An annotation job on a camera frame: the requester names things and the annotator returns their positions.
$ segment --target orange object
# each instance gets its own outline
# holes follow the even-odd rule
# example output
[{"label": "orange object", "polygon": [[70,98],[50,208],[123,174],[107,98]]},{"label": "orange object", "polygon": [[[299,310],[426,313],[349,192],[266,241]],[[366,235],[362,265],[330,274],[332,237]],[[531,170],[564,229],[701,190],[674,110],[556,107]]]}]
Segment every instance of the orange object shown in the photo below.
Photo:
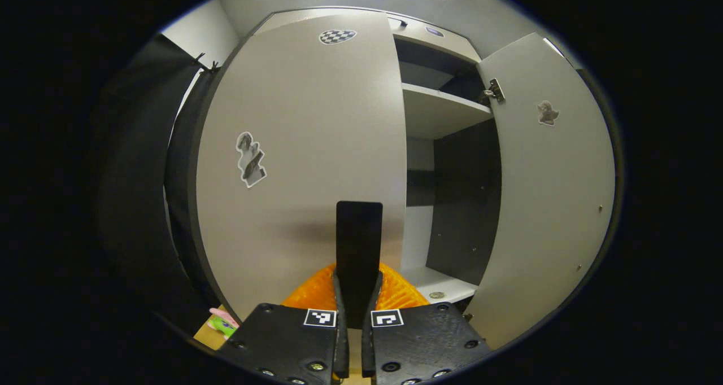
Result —
[{"label": "orange object", "polygon": [[[297,287],[281,305],[290,308],[336,310],[333,273],[336,264],[331,264],[318,271]],[[413,308],[429,305],[429,302],[412,284],[391,267],[379,263],[379,270],[384,274],[382,290],[377,299],[375,310],[391,310]]]}]

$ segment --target white shelf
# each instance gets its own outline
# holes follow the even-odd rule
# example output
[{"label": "white shelf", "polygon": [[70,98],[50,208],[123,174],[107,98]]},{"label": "white shelf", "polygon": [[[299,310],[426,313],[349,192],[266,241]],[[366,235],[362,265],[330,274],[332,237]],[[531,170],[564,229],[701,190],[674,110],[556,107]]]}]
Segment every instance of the white shelf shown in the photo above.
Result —
[{"label": "white shelf", "polygon": [[[474,295],[478,288],[477,285],[460,281],[425,266],[402,271],[401,275],[430,303],[454,303]],[[443,292],[445,296],[441,299],[432,299],[429,297],[432,292]]]},{"label": "white shelf", "polygon": [[493,118],[490,107],[402,83],[407,137],[437,139]]}]

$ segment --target open cabinet door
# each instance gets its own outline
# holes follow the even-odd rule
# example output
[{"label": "open cabinet door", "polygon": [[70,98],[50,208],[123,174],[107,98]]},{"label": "open cabinet door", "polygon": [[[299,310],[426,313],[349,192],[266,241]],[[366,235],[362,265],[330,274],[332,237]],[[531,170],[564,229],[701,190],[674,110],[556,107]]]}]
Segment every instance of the open cabinet door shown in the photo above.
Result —
[{"label": "open cabinet door", "polygon": [[532,328],[576,288],[610,220],[615,165],[606,122],[568,61],[537,33],[478,66],[502,160],[499,224],[471,323],[491,347]]},{"label": "open cabinet door", "polygon": [[[322,37],[328,30],[346,37]],[[263,151],[265,177],[251,187],[238,167],[242,133]],[[398,268],[406,139],[386,14],[315,17],[251,36],[211,102],[196,198],[210,269],[240,318],[335,261],[339,200],[382,203],[381,261]]]}]

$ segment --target sticker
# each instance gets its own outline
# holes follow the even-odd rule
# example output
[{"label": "sticker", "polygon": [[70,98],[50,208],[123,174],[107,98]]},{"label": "sticker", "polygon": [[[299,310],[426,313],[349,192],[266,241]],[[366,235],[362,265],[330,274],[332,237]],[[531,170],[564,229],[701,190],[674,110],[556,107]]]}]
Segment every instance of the sticker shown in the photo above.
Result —
[{"label": "sticker", "polygon": [[307,310],[305,326],[336,327],[336,310]]},{"label": "sticker", "polygon": [[433,33],[434,35],[437,35],[437,36],[442,36],[442,38],[445,37],[444,33],[441,33],[441,32],[439,32],[438,30],[436,30],[436,29],[434,29],[434,28],[429,28],[429,27],[425,27],[425,28],[426,28],[426,31],[429,32],[429,33]]},{"label": "sticker", "polygon": [[560,117],[560,112],[552,109],[552,103],[548,102],[547,100],[543,101],[542,103],[537,105],[537,111],[539,112],[537,121],[540,124],[555,127],[555,120]]},{"label": "sticker", "polygon": [[373,310],[372,327],[403,326],[402,313],[399,309],[394,310]]},{"label": "sticker", "polygon": [[354,36],[356,36],[355,30],[330,29],[325,30],[319,35],[319,41],[324,45],[335,45],[336,43],[348,41],[354,38]]},{"label": "sticker", "polygon": [[241,152],[238,159],[238,170],[241,171],[241,180],[248,189],[266,177],[266,168],[261,166],[261,159],[264,151],[261,150],[258,142],[254,142],[251,133],[241,133],[236,140],[236,150]]}]

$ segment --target door hinge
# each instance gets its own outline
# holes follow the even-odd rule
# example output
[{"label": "door hinge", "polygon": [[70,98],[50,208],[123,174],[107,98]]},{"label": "door hinge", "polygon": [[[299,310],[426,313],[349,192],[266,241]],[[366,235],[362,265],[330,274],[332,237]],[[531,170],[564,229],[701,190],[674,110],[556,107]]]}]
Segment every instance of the door hinge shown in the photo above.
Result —
[{"label": "door hinge", "polygon": [[497,79],[491,79],[490,90],[485,90],[485,97],[495,97],[496,101],[504,102],[504,94]]}]

